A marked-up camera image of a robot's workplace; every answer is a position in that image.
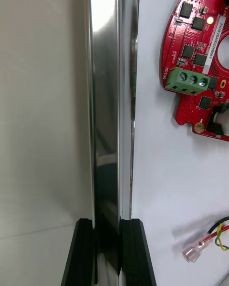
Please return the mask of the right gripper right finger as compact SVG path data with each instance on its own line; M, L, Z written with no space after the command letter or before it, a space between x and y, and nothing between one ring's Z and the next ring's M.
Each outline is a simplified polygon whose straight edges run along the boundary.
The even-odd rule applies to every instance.
M120 286L156 285L146 233L140 219L121 221L120 254Z

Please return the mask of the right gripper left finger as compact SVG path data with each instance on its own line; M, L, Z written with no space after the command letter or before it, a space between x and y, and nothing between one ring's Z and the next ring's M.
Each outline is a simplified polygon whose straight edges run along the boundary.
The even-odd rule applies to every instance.
M96 285L96 252L97 242L92 220L79 219L75 225L61 285Z

